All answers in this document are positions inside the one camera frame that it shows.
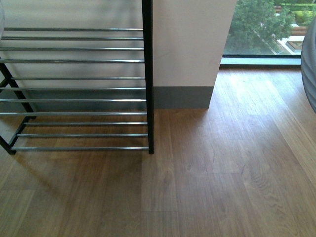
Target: black metal frame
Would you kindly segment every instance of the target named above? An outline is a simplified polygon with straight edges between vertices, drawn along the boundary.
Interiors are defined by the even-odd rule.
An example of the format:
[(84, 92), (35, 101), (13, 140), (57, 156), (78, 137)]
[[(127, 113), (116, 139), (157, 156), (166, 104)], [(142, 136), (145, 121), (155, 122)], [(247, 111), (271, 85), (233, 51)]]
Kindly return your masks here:
[(149, 153), (154, 153), (153, 0), (142, 0)]
[(223, 58), (301, 58), (300, 55), (223, 54)]
[[(4, 88), (7, 85), (10, 85), (13, 88), (19, 88), (18, 84), (12, 80), (12, 74), (10, 73), (10, 71), (8, 70), (8, 68), (6, 67), (5, 64), (0, 63), (0, 71), (4, 76), (4, 79), (2, 80), (2, 82), (0, 83), (0, 88)], [(18, 99), (26, 99), (23, 92), (22, 91), (15, 91), (14, 92), (15, 95), (17, 96)], [(28, 113), (33, 113), (33, 109), (31, 107), (31, 105), (29, 103), (21, 103), (22, 106), (24, 107), (24, 109), (28, 112)], [(16, 153), (16, 151), (12, 150), (12, 147), (14, 146), (14, 144), (16, 143), (16, 141), (18, 140), (18, 134), (21, 134), (23, 129), (25, 128), (25, 124), (26, 122), (28, 122), (30, 119), (34, 119), (35, 117), (29, 117), (26, 116), (23, 121), (21, 122), (21, 124), (19, 125), (18, 129), (16, 130), (16, 132), (14, 133), (13, 137), (11, 138), (10, 142), (7, 143), (1, 136), (0, 136), (0, 145), (10, 154), (10, 155), (14, 155)]]

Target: wood grain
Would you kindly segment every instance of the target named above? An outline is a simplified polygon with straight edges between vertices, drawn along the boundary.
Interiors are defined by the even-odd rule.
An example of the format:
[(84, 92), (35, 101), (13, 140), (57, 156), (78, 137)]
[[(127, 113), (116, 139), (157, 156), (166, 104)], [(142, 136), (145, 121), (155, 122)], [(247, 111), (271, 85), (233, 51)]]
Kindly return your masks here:
[(35, 190), (0, 191), (0, 236), (16, 236), (34, 192)]
[(168, 110), (155, 115), (155, 154), (144, 153), (142, 211), (177, 211), (176, 186)]
[[(19, 122), (0, 118), (1, 134), (10, 139)], [(299, 70), (220, 70), (208, 110), (155, 111), (154, 155), (101, 151), (10, 156), (0, 148), (0, 236), (314, 237), (315, 131), (316, 114), (306, 100)], [(71, 147), (124, 141), (19, 143)], [(146, 139), (127, 140), (125, 145), (144, 146)]]
[(178, 212), (143, 211), (142, 237), (180, 237)]

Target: metal rail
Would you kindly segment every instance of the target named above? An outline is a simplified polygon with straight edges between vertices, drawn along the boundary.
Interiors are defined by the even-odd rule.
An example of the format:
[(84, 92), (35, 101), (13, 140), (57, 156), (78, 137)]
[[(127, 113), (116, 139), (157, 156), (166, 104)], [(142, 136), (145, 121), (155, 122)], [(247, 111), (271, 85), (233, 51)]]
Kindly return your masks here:
[(21, 91), (21, 90), (36, 90), (36, 91), (47, 91), (47, 90), (62, 90), (62, 91), (70, 91), (70, 90), (76, 90), (76, 91), (107, 91), (107, 90), (113, 90), (113, 91), (121, 91), (121, 90), (146, 90), (145, 87), (106, 87), (106, 88), (36, 88), (36, 87), (5, 87), (1, 88), (1, 90), (8, 90), (8, 91)]
[(107, 60), (80, 60), (80, 59), (0, 59), (0, 63), (144, 63), (143, 59), (107, 59)]
[(148, 147), (13, 147), (13, 151), (146, 151)]
[(147, 126), (147, 122), (25, 122), (27, 126)]
[(104, 52), (104, 51), (144, 51), (144, 48), (104, 48), (104, 47), (0, 47), (0, 51), (44, 51), (44, 52)]
[(10, 80), (144, 80), (141, 77), (111, 77), (111, 78), (11, 78)]
[(148, 134), (17, 134), (30, 138), (109, 138), (109, 137), (148, 137)]
[(145, 116), (146, 112), (31, 112), (0, 113), (0, 116)]
[(32, 41), (142, 41), (142, 37), (23, 37), (3, 36), (1, 40), (32, 40)]
[(28, 28), (5, 27), (4, 31), (34, 31), (34, 32), (141, 32), (142, 28)]
[(0, 99), (7, 103), (48, 103), (48, 102), (146, 102), (146, 99)]

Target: glass window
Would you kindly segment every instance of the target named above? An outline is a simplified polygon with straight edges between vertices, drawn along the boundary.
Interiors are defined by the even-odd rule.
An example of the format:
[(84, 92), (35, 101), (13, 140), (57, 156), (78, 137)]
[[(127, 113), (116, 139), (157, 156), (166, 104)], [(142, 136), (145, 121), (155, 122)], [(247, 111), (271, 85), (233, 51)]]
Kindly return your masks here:
[(238, 0), (224, 55), (300, 55), (316, 0)]

